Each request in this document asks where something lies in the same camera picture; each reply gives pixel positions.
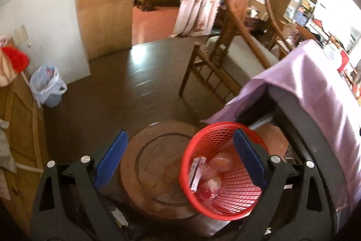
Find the white plastic bag bin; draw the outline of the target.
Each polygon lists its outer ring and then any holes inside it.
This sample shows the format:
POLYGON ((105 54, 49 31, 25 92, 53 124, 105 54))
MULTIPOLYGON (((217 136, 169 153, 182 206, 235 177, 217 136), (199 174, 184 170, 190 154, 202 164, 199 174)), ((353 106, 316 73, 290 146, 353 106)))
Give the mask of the white plastic bag bin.
POLYGON ((39 108, 54 108, 60 104, 67 85, 55 66, 41 66, 31 75, 29 86, 39 108))

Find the red mesh trash basket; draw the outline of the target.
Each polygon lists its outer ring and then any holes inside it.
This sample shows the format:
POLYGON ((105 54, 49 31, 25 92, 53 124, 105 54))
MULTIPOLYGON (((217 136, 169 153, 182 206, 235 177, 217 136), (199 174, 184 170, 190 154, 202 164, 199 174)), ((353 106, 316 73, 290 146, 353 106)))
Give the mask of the red mesh trash basket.
POLYGON ((261 189, 253 184, 233 143, 241 129, 265 150, 263 140, 252 130, 235 122, 210 124, 190 139, 182 157, 179 184, 189 203, 203 215, 220 221, 234 221, 250 215, 261 189), (193 191, 190 171, 195 158, 204 157, 209 168, 193 191))

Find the red cloth on cabinet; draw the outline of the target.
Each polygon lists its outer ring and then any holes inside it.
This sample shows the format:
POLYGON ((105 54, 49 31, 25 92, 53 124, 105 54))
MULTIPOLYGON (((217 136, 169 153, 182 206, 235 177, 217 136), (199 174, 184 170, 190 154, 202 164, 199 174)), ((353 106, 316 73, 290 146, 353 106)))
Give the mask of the red cloth on cabinet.
POLYGON ((13 69, 17 74, 20 74, 28 67, 30 59, 26 54, 17 48, 2 47, 3 53, 9 58, 13 69))

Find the round wooden stool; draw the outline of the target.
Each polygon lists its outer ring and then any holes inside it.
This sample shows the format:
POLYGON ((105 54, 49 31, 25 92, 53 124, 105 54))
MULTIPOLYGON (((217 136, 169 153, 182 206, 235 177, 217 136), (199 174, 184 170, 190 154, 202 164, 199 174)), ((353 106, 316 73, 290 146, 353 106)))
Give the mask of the round wooden stool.
POLYGON ((182 156, 197 128, 176 120, 148 125, 134 135, 120 161, 120 178, 131 203, 163 220, 183 220, 197 211, 179 185, 182 156))

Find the wooden cabinet at left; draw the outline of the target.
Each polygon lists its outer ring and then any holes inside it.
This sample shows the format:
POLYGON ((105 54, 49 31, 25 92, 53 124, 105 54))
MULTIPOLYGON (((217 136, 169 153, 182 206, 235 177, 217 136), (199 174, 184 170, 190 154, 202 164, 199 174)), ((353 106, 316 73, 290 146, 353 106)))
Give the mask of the wooden cabinet at left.
POLYGON ((9 123, 4 133, 10 151, 26 169, 12 173, 1 168, 1 202, 17 225, 30 234, 31 214, 42 169, 49 160, 44 112, 37 106, 22 75, 1 89, 1 119, 9 123))

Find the purple tablecloth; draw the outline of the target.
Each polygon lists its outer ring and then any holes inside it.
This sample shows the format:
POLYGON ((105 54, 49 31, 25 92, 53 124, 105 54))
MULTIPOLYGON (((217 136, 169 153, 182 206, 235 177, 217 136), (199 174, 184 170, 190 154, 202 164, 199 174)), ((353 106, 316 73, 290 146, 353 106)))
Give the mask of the purple tablecloth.
POLYGON ((207 124, 234 122, 266 90, 276 86, 297 97, 321 129, 346 179, 349 207, 360 201, 360 106, 324 51, 309 40, 256 75, 207 124))

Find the floral pink curtain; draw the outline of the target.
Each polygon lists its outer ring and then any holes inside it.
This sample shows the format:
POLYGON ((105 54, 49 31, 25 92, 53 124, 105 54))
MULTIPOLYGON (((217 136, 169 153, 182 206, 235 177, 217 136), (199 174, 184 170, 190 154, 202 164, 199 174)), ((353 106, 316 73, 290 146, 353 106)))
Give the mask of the floral pink curtain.
POLYGON ((181 0, 172 38, 209 35, 220 0, 181 0))

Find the white wrapper in basket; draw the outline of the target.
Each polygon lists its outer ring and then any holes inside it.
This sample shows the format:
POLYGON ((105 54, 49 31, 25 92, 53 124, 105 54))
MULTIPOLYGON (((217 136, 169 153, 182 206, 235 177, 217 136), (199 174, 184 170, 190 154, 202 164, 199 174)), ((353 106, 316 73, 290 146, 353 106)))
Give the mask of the white wrapper in basket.
POLYGON ((196 192, 198 189, 198 184, 203 175, 204 165, 206 163, 205 157, 194 158, 190 167, 188 174, 189 186, 192 193, 196 192))

